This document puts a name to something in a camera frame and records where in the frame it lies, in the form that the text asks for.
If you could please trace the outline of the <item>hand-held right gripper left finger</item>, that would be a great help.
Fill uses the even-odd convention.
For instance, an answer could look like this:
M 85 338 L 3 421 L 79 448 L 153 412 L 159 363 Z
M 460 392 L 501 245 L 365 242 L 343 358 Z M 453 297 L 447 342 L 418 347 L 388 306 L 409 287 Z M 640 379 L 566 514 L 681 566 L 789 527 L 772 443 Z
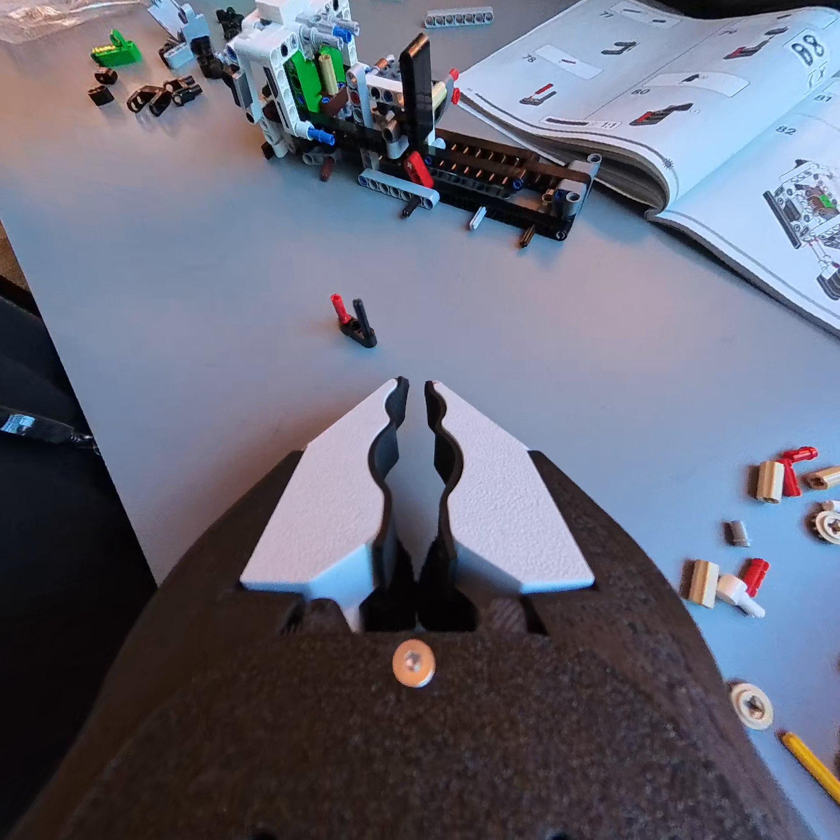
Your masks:
M 395 572 L 385 478 L 407 392 L 407 378 L 386 381 L 306 445 L 239 577 L 244 588 L 331 600 L 361 630 L 362 603 Z

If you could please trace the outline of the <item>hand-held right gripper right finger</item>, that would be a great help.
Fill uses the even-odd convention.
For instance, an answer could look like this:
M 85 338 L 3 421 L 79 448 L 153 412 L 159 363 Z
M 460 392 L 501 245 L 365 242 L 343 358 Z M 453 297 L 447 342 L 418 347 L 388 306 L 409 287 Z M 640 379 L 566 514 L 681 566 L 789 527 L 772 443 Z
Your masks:
M 595 575 L 532 451 L 439 381 L 424 387 L 434 467 L 444 482 L 422 604 L 588 589 Z

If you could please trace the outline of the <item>small black red lego subassembly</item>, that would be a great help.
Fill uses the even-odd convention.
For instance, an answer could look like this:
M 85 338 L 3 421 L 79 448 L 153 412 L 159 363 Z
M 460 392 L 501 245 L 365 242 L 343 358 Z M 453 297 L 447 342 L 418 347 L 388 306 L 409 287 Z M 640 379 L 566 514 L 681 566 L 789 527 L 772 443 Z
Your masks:
M 352 300 L 353 316 L 344 306 L 340 294 L 332 294 L 330 300 L 338 317 L 339 329 L 342 334 L 366 349 L 374 348 L 377 345 L 377 338 L 368 320 L 362 299 L 355 298 Z

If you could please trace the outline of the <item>scattered small lego pieces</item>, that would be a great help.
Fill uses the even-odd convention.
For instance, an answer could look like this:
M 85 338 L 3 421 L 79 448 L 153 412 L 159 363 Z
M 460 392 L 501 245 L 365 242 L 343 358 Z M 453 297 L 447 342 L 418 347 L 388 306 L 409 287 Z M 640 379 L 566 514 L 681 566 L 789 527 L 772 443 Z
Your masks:
M 838 465 L 798 474 L 818 459 L 814 447 L 784 451 L 750 467 L 751 522 L 721 524 L 728 550 L 722 563 L 687 564 L 686 601 L 707 610 L 725 604 L 746 630 L 728 645 L 741 663 L 728 696 L 743 725 L 754 731 L 789 729 L 806 712 L 833 703 L 808 679 L 823 654 L 838 654 Z

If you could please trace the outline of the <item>yellow lego axle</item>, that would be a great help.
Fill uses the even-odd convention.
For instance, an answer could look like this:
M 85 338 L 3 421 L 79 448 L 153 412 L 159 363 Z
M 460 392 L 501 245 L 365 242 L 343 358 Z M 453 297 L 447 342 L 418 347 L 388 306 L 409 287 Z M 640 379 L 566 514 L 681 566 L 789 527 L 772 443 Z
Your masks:
M 824 792 L 839 805 L 839 779 L 824 762 L 792 731 L 781 731 L 780 741 Z

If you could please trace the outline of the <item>lego truck chassis assembly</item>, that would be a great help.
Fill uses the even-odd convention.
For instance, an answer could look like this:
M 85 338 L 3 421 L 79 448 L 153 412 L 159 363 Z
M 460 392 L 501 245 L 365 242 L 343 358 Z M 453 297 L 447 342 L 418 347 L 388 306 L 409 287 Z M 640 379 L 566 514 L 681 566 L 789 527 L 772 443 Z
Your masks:
M 339 152 L 362 163 L 358 183 L 402 204 L 439 203 L 562 242 L 585 203 L 598 154 L 568 164 L 442 129 L 460 99 L 459 73 L 434 79 L 431 43 L 416 35 L 399 56 L 367 64 L 349 2 L 257 2 L 226 45 L 222 79 L 264 135 L 267 159 L 293 153 L 325 173 Z

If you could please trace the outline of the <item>open lego instruction booklet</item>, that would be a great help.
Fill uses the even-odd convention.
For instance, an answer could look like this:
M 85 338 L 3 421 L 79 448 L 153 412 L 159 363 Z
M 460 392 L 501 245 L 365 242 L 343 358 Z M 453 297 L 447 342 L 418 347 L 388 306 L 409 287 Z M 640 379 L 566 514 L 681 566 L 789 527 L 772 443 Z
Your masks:
M 460 77 L 460 106 L 647 206 L 839 330 L 839 13 L 579 2 Z

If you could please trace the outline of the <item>cluster of black lego connectors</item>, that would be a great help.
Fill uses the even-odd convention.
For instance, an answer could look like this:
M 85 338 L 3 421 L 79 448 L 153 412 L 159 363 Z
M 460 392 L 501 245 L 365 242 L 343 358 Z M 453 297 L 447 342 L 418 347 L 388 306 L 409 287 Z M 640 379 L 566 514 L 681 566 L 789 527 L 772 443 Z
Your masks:
M 216 51 L 209 31 L 208 37 L 195 38 L 192 41 L 192 50 L 195 54 L 193 61 L 197 63 L 199 70 L 206 79 L 224 81 L 232 91 L 237 90 L 236 83 L 239 81 L 240 73 L 235 62 L 234 51 L 231 48 L 226 48 L 225 51 Z M 112 88 L 119 79 L 117 69 L 122 66 L 115 68 L 96 66 L 93 74 L 96 84 L 87 90 L 87 95 L 95 105 L 103 107 L 114 102 Z M 202 94 L 203 87 L 194 76 L 174 76 L 164 80 L 160 85 L 144 85 L 137 88 L 129 94 L 126 107 L 134 114 L 145 110 L 151 115 L 159 117 L 171 105 L 182 108 Z

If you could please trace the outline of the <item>grey lego beam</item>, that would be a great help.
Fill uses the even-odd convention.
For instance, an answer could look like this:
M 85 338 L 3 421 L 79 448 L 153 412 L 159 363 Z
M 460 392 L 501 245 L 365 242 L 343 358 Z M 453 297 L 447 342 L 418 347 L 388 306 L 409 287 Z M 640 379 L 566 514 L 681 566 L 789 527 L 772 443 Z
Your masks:
M 492 24 L 494 17 L 491 6 L 436 8 L 427 10 L 423 26 L 426 29 L 479 27 Z

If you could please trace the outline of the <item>green lego piece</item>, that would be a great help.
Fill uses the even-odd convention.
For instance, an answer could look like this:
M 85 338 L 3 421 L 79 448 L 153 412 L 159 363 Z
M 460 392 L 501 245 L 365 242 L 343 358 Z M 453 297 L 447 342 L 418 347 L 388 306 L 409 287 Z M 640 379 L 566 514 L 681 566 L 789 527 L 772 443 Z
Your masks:
M 115 68 L 140 62 L 142 54 L 134 41 L 113 28 L 109 32 L 109 42 L 93 47 L 90 58 L 99 67 Z

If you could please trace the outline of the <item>grey white lego piece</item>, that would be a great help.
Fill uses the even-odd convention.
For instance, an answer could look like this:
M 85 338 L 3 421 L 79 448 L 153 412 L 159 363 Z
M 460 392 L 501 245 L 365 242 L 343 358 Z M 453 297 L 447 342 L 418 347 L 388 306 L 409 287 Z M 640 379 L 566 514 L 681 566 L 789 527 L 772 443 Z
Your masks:
M 188 3 L 180 5 L 176 1 L 151 1 L 148 12 L 168 35 L 159 49 L 164 64 L 170 70 L 179 70 L 191 63 L 195 59 L 192 41 L 209 36 L 205 16 Z

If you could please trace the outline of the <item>clear plastic bag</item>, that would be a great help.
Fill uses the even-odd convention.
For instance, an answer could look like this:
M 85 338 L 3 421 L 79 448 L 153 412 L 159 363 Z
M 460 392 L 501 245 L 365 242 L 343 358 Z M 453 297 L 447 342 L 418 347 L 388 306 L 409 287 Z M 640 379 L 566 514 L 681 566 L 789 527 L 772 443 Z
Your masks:
M 24 43 L 99 18 L 140 7 L 147 1 L 1 1 L 1 41 Z

